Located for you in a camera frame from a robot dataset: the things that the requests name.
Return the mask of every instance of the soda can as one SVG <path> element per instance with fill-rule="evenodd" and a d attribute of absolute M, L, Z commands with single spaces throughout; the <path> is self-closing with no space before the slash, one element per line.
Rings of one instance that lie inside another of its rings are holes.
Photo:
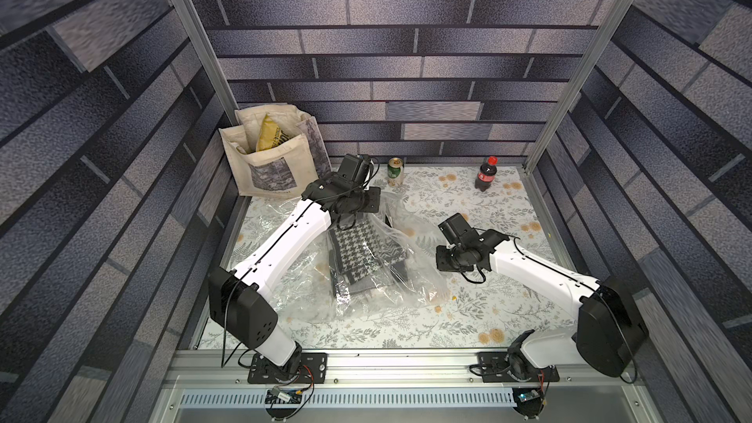
<path fill-rule="evenodd" d="M 387 183 L 390 186 L 400 186 L 405 180 L 405 162 L 399 157 L 392 157 L 387 168 Z"/>

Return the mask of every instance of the plastic bag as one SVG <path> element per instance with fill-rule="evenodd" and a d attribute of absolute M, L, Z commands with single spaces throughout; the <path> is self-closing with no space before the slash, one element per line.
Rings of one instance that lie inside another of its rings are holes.
<path fill-rule="evenodd" d="M 396 227 L 409 229 L 409 224 L 420 224 L 421 231 L 428 230 L 429 224 L 421 224 L 407 212 L 396 195 L 382 192 L 381 196 L 378 214 L 358 214 L 349 229 L 353 218 L 346 216 L 339 228 L 333 224 L 297 258 L 269 301 L 277 313 L 305 322 L 330 322 L 392 307 L 439 305 L 449 299 L 446 280 L 437 271 L 430 250 L 420 248 L 404 231 L 390 228 L 381 219 L 389 213 Z M 253 253 L 298 200 L 264 201 L 253 203 L 247 214 L 252 219 L 246 225 L 253 226 L 257 241 L 234 252 L 231 264 Z M 434 254 L 436 245 L 431 246 Z"/>

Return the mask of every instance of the red wire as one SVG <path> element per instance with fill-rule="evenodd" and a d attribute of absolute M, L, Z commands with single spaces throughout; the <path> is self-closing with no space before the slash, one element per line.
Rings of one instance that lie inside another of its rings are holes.
<path fill-rule="evenodd" d="M 305 364 L 303 364 L 303 367 L 305 368 L 306 371 L 308 371 L 308 375 L 311 377 L 311 387 L 313 387 L 314 386 L 314 373 L 312 373 L 311 369 Z"/>

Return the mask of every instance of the metal vent grille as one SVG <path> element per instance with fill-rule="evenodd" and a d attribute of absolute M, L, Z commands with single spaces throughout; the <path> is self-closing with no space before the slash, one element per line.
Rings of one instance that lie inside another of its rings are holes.
<path fill-rule="evenodd" d="M 266 389 L 185 390 L 182 408 L 263 408 Z M 515 407 L 511 389 L 316 389 L 306 408 Z M 275 408 L 295 408 L 277 401 Z"/>

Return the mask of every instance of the brick wallpaper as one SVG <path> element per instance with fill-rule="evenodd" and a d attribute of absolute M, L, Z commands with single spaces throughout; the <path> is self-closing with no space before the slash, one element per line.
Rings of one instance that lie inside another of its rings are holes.
<path fill-rule="evenodd" d="M 664 421 L 752 421 L 752 0 L 635 0 L 536 169 L 576 264 L 624 279 Z"/>
<path fill-rule="evenodd" d="M 169 0 L 0 0 L 0 89 L 0 421 L 145 421 L 223 252 L 230 122 Z"/>
<path fill-rule="evenodd" d="M 335 161 L 521 163 L 612 1 L 193 4 L 239 106 L 309 112 Z"/>

